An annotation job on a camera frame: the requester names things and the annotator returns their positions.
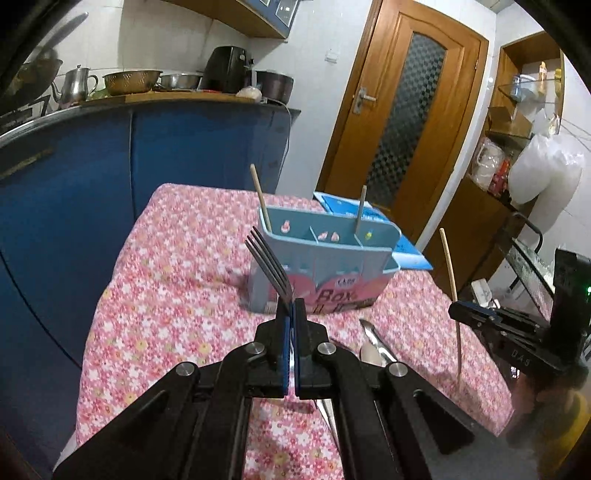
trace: plastic bag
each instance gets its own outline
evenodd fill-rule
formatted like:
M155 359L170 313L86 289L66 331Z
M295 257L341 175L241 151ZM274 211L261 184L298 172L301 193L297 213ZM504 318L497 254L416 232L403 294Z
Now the plastic bag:
M488 138L483 138L472 158L470 176L482 190L487 191L493 175L505 159L505 152Z
M243 98L251 98L255 101L255 103L260 102L262 99L261 91L253 86L244 87L242 90L240 90L240 92L236 94L236 96Z
M509 172L509 193L524 204L548 189L562 196L574 194L585 165L583 147L568 135L536 135L524 148Z

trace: air fryer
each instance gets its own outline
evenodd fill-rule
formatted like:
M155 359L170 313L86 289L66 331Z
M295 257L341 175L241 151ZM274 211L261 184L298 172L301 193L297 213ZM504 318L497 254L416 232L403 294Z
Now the air fryer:
M238 93L244 86L246 50L240 47L216 47L207 61L201 88L223 93Z

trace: metal bowl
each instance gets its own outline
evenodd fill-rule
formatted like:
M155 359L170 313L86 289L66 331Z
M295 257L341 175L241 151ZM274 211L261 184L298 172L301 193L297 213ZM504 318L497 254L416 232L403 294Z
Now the metal bowl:
M156 85L161 73L162 70L133 70L109 73L103 78L109 95L127 95L149 92Z
M202 73L173 73L160 76L160 85L167 90L195 90L199 85Z

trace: plastic organizer box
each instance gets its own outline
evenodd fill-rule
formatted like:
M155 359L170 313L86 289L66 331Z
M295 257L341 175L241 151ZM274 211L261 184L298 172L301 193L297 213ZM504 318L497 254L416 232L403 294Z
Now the plastic organizer box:
M283 265L294 297L309 313L333 313L372 305L400 266L392 249L400 229L392 222L325 212L268 207L272 233L259 208L258 228ZM249 310L274 313L277 293L254 259L248 278Z

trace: blue cabinet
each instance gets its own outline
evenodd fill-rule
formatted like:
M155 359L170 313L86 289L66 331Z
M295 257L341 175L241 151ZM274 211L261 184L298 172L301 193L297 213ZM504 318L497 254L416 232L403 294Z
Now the blue cabinet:
M50 339L0 260L0 426L51 477L76 424L80 369Z
M174 102L134 107L131 178L137 218L163 183L275 193L289 132L283 108Z
M0 150L3 170L19 163L0 181L0 252L31 310L82 364L96 303L134 223L129 112L60 122Z

